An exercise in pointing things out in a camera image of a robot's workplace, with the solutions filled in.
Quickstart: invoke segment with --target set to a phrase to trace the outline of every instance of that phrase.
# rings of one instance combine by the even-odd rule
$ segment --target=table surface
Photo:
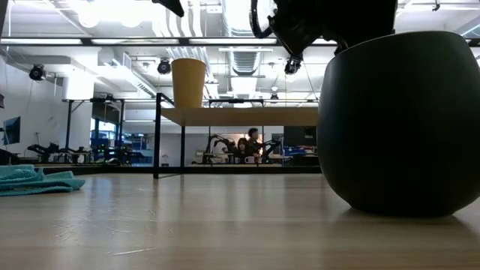
[[[250,127],[250,126],[316,126],[318,108],[193,108],[162,109],[162,116],[178,125]]]
[[[1,269],[480,269],[479,201],[415,220],[353,211],[321,175],[82,178],[0,198]]]

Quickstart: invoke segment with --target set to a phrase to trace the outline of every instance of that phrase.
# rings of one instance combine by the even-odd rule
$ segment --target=teal cloth
[[[72,172],[45,175],[33,165],[0,166],[0,197],[78,191],[84,184]]]

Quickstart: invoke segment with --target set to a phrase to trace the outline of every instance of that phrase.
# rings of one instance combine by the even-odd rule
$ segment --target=black pot
[[[480,195],[480,68],[450,32],[395,34],[328,64],[319,159],[353,208],[443,216]]]

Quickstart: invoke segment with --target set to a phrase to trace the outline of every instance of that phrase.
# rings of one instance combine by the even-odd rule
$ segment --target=shelf
[[[318,108],[162,109],[162,116],[185,127],[316,126]]]

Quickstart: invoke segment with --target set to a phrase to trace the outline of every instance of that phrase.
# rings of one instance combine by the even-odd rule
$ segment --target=security camera
[[[30,70],[30,79],[41,82],[44,81],[47,77],[47,72],[44,70],[44,66],[42,64],[34,64],[33,68]]]
[[[157,71],[159,74],[169,74],[172,71],[172,66],[170,65],[170,59],[162,58],[160,60],[160,64],[157,67]]]

